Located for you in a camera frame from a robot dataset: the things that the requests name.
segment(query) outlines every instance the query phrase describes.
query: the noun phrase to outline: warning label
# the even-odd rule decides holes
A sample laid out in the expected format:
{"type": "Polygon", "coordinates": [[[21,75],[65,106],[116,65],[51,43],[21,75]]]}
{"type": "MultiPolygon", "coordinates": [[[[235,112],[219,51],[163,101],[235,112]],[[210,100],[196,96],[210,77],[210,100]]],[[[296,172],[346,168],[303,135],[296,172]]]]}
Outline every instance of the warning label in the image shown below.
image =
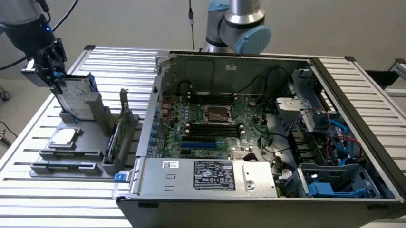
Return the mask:
{"type": "Polygon", "coordinates": [[[235,191],[232,162],[195,161],[194,174],[196,190],[235,191]]]}

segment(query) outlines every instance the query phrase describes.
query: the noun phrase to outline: floor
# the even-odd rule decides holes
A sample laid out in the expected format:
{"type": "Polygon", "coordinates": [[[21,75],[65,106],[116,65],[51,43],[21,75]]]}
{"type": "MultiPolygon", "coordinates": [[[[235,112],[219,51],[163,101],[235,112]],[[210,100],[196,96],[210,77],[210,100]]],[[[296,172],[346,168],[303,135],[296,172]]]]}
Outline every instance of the floor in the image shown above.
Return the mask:
{"type": "MultiPolygon", "coordinates": [[[[0,121],[19,135],[51,92],[36,87],[27,79],[0,79],[0,85],[12,94],[9,101],[0,100],[0,121]]],[[[15,141],[15,136],[9,132],[5,133],[5,137],[15,141]]],[[[5,152],[7,149],[0,146],[0,158],[5,152]]]]}

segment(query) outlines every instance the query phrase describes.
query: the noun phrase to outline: product label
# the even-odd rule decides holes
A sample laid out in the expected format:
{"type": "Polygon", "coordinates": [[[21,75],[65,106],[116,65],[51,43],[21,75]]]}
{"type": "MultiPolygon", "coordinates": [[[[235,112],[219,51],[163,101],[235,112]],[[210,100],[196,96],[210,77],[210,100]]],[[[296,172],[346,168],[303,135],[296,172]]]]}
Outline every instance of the product label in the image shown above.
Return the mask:
{"type": "Polygon", "coordinates": [[[230,161],[195,161],[196,190],[235,191],[234,169],[230,161]]]}
{"type": "Polygon", "coordinates": [[[164,161],[163,162],[163,169],[178,169],[179,168],[179,161],[164,161]]]}

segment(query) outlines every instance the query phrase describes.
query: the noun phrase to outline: motherboard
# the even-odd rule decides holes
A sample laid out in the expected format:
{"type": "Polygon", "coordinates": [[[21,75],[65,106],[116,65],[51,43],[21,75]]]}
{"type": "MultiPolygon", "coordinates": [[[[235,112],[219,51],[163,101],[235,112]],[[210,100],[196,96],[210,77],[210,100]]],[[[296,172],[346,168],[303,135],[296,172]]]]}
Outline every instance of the motherboard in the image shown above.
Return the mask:
{"type": "Polygon", "coordinates": [[[267,118],[258,100],[248,95],[166,96],[164,157],[270,159],[271,155],[264,152],[271,145],[267,118]]]}

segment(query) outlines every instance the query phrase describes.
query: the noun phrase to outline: slotted metal tabletop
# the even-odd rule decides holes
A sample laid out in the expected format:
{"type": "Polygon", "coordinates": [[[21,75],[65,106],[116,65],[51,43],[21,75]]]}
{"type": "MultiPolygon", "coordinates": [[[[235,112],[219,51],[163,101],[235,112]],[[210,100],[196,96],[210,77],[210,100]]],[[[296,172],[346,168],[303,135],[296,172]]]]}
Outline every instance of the slotted metal tabletop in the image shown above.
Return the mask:
{"type": "MultiPolygon", "coordinates": [[[[103,103],[112,113],[120,110],[119,91],[128,89],[130,108],[143,119],[156,76],[155,55],[156,50],[150,49],[96,47],[81,53],[69,73],[87,75],[92,72],[103,103]]],[[[406,151],[402,150],[406,147],[406,140],[402,140],[406,137],[402,129],[405,120],[391,103],[382,100],[365,72],[357,69],[354,63],[343,57],[321,57],[321,60],[406,172],[406,151]]],[[[0,160],[0,227],[130,228],[131,224],[111,198],[112,182],[92,179],[55,181],[28,175],[29,164],[39,158],[39,150],[61,121],[59,111],[57,101],[51,95],[0,160]]],[[[132,154],[138,137],[139,134],[131,146],[132,154]]],[[[119,189],[126,188],[127,184],[120,184],[119,189]]],[[[403,228],[402,222],[406,222],[406,217],[381,220],[365,228],[403,228]]]]}
{"type": "Polygon", "coordinates": [[[357,62],[325,59],[339,88],[406,175],[406,115],[357,62]]]}

